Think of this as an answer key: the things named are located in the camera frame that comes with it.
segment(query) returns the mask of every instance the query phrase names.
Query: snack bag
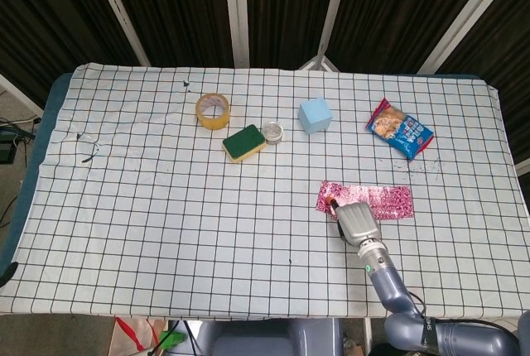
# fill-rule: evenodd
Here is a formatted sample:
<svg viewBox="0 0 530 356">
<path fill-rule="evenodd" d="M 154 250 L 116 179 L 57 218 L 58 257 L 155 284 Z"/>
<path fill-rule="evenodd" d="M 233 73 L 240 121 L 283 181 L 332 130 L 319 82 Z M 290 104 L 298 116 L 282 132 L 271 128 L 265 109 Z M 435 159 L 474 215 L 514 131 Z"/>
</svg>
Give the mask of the snack bag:
<svg viewBox="0 0 530 356">
<path fill-rule="evenodd" d="M 408 160 L 413 160 L 434 137 L 431 130 L 394 108 L 385 98 L 373 112 L 366 128 L 403 152 Z"/>
</svg>

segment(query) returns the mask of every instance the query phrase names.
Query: pink foil wrapper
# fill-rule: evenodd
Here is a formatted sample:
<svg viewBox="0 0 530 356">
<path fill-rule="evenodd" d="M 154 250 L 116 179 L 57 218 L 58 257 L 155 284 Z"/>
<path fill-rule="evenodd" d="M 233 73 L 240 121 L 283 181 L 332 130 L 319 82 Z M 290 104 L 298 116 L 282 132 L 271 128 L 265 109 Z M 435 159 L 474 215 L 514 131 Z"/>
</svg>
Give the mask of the pink foil wrapper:
<svg viewBox="0 0 530 356">
<path fill-rule="evenodd" d="M 339 205 L 365 201 L 376 219 L 400 219 L 414 216 L 411 189 L 408 186 L 347 186 L 322 181 L 316 209 L 337 219 L 335 212 L 325 202 L 333 196 Z"/>
</svg>

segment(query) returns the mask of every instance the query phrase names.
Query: sponge scouring pad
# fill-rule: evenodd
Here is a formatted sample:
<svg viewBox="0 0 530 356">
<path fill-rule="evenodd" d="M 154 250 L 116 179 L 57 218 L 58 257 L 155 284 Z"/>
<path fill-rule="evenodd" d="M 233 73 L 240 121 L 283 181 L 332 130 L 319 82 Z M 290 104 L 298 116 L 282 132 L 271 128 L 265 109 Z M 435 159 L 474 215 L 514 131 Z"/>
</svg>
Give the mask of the sponge scouring pad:
<svg viewBox="0 0 530 356">
<path fill-rule="evenodd" d="M 233 163 L 259 152 L 265 145 L 265 137 L 253 124 L 223 140 L 223 148 Z"/>
</svg>

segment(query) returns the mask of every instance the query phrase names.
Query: foam cube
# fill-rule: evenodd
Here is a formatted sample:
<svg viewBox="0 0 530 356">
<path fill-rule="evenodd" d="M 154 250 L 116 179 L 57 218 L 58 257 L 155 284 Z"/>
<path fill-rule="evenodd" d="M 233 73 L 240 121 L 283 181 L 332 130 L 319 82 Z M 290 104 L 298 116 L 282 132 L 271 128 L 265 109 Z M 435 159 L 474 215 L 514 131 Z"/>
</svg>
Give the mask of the foam cube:
<svg viewBox="0 0 530 356">
<path fill-rule="evenodd" d="M 298 109 L 298 120 L 300 120 L 301 126 L 304 127 L 304 131 L 308 134 L 326 130 L 332 118 L 333 115 L 330 108 L 328 108 L 328 104 L 323 98 L 304 101 L 300 104 L 300 109 Z"/>
</svg>

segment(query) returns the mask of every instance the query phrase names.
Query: yellow tape roll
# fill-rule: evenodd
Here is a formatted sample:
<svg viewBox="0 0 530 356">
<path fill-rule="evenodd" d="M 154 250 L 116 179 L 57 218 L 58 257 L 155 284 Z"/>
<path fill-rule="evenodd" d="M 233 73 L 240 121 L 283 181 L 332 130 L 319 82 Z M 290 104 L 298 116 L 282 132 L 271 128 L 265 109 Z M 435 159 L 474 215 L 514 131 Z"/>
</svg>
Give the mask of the yellow tape roll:
<svg viewBox="0 0 530 356">
<path fill-rule="evenodd" d="M 203 113 L 207 108 L 212 106 L 219 106 L 224 109 L 223 114 L 217 118 L 207 118 Z M 203 127 L 209 130 L 220 130 L 225 127 L 230 120 L 230 104 L 229 101 L 221 94 L 206 94 L 200 97 L 195 104 L 195 113 L 199 118 Z"/>
</svg>

